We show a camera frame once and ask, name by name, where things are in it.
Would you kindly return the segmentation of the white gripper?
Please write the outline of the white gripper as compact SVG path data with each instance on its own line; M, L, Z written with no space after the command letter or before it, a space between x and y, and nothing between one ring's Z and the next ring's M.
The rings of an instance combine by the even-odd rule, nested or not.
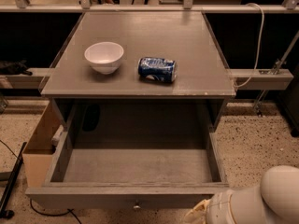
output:
M235 224L231 210L233 193L228 189L201 201L185 215L184 224Z

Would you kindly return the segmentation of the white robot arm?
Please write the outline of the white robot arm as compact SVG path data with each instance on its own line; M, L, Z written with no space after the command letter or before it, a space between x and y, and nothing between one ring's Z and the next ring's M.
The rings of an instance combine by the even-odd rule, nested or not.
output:
M272 167L257 186L216 193L191 209L183 223L299 224L299 169Z

